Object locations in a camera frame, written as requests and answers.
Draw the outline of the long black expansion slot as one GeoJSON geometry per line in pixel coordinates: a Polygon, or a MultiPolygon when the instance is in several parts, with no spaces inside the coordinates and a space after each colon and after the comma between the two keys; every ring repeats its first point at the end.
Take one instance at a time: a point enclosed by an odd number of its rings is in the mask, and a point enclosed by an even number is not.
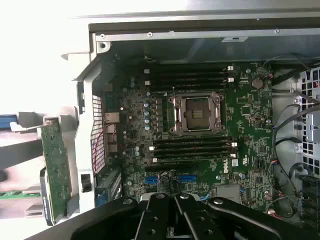
{"type": "Polygon", "coordinates": [[[182,166],[167,166],[167,165],[157,165],[157,166],[146,166],[145,171],[146,172],[161,172],[161,171],[170,171],[170,170],[176,170],[177,172],[181,173],[191,173],[191,172],[204,172],[207,171],[207,168],[203,167],[197,167],[193,165],[182,165],[182,166]]]}

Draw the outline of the green motherboard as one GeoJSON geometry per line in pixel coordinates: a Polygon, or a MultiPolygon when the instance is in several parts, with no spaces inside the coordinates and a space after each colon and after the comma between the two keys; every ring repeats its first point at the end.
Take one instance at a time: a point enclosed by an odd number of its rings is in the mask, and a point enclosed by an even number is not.
{"type": "Polygon", "coordinates": [[[191,193],[201,201],[217,197],[216,187],[238,185],[240,203],[264,212],[274,191],[268,182],[272,150],[271,76],[258,63],[122,65],[103,91],[104,146],[110,169],[121,170],[122,194],[140,200],[144,194],[191,193]],[[252,80],[261,78],[255,89],[252,80]],[[224,95],[217,134],[179,136],[168,99],[179,93],[224,95]],[[152,163],[152,158],[229,156],[235,159],[152,163]],[[203,172],[146,172],[150,166],[197,166],[203,172]],[[196,175],[182,183],[179,175],[196,175]],[[158,177],[145,184],[145,177],[158,177]]]}

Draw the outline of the metal disk bay cage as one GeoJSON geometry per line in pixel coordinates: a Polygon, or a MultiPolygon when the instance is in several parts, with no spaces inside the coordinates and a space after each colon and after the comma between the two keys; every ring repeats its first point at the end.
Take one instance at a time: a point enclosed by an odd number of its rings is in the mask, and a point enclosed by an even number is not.
{"type": "MultiPolygon", "coordinates": [[[[320,67],[301,75],[301,92],[320,102],[320,67]]],[[[302,116],[301,160],[320,178],[320,110],[302,116]]]]}

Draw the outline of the blue expansion slot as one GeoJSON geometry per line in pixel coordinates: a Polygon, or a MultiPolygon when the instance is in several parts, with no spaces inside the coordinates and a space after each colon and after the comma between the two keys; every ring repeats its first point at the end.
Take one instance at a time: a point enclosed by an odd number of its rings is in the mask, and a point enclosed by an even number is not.
{"type": "MultiPolygon", "coordinates": [[[[182,174],[178,176],[178,180],[180,183],[195,183],[197,181],[197,177],[194,174],[182,174]]],[[[147,176],[144,178],[144,183],[147,185],[155,185],[158,183],[158,177],[147,176]]]]}

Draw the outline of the metal CPU socket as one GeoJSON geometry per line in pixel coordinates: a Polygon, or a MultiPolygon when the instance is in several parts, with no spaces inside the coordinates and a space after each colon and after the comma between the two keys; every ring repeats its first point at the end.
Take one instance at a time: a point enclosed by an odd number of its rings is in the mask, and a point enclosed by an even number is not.
{"type": "Polygon", "coordinates": [[[177,93],[168,98],[173,111],[169,132],[178,136],[217,134],[224,130],[225,96],[215,91],[177,93]]]}

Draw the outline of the hard disk with blue rails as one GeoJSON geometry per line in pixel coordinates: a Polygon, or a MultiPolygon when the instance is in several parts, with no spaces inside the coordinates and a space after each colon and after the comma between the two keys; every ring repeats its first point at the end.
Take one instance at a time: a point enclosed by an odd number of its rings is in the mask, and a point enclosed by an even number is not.
{"type": "Polygon", "coordinates": [[[0,114],[0,132],[11,131],[10,123],[17,123],[16,114],[0,114]]]}

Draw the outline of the silver chipset heat sink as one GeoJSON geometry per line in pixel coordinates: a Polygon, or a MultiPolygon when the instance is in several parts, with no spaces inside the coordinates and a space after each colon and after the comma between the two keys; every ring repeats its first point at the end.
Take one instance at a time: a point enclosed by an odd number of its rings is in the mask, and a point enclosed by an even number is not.
{"type": "Polygon", "coordinates": [[[237,184],[218,185],[216,187],[216,196],[240,203],[240,187],[237,184]]]}

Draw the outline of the black open PC case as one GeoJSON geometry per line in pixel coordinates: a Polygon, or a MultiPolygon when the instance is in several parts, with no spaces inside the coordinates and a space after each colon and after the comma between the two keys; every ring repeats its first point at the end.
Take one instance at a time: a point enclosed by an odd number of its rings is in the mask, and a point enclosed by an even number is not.
{"type": "MultiPolygon", "coordinates": [[[[271,76],[274,192],[268,214],[320,236],[320,178],[302,162],[303,115],[320,101],[302,93],[304,72],[320,67],[320,0],[293,5],[208,5],[134,10],[72,18],[80,46],[68,54],[78,71],[75,156],[81,214],[123,195],[123,175],[105,154],[104,89],[124,65],[258,63],[271,76]]],[[[145,193],[169,197],[165,240],[193,240],[175,197],[194,193],[145,193]]]]}

